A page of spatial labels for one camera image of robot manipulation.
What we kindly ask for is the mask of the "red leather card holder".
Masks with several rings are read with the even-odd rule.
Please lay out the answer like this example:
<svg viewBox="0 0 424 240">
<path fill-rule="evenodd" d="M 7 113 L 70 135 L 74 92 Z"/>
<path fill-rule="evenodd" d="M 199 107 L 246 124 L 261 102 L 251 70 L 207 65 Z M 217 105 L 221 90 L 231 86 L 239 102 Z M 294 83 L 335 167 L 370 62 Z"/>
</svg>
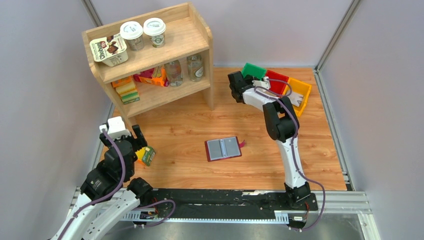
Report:
<svg viewBox="0 0 424 240">
<path fill-rule="evenodd" d="M 204 142 L 208 162 L 238 158 L 242 156 L 241 149 L 246 141 L 239 142 L 237 136 L 211 139 Z"/>
</svg>

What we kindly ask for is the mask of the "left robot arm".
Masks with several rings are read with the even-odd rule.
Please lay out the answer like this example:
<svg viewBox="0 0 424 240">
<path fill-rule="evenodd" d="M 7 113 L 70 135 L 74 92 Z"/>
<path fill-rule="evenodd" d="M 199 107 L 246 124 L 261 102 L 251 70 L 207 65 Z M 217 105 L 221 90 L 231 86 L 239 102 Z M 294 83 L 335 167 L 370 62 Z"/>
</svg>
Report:
<svg viewBox="0 0 424 240">
<path fill-rule="evenodd" d="M 132 131 L 112 123 L 100 127 L 108 148 L 84 180 L 71 213 L 54 240 L 100 240 L 133 209 L 153 202 L 153 187 L 135 174 L 136 152 L 148 145 L 139 125 Z"/>
</svg>

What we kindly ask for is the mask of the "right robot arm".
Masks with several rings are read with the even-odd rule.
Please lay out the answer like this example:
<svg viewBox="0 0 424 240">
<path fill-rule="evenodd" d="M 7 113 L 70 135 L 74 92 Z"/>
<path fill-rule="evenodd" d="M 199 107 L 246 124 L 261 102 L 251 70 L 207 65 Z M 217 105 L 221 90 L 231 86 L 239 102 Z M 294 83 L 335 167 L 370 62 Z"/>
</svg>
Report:
<svg viewBox="0 0 424 240">
<path fill-rule="evenodd" d="M 271 91 L 269 80 L 244 77 L 241 71 L 229 73 L 229 88 L 238 103 L 263 112 L 266 131 L 280 151 L 285 172 L 285 198 L 291 208 L 304 204 L 311 195 L 298 148 L 299 120 L 287 95 Z"/>
</svg>

